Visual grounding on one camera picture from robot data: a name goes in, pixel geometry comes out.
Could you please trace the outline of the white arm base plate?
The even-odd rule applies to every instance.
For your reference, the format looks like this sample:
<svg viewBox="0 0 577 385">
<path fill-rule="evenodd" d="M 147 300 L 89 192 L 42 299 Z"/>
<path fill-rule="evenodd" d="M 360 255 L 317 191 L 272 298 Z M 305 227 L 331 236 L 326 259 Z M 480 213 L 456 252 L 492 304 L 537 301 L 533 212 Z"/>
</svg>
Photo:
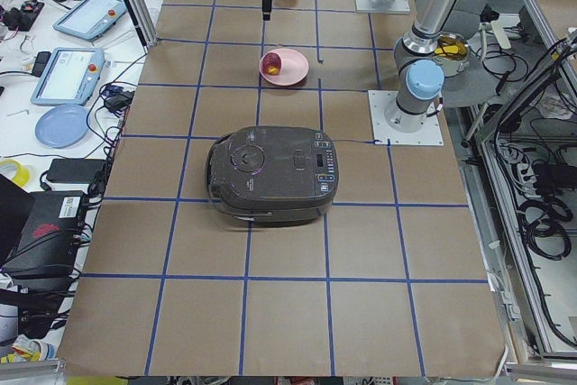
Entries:
<svg viewBox="0 0 577 385">
<path fill-rule="evenodd" d="M 373 140 L 391 146 L 443 146 L 444 139 L 433 101 L 420 115 L 404 113 L 397 105 L 397 91 L 368 92 Z"/>
</svg>

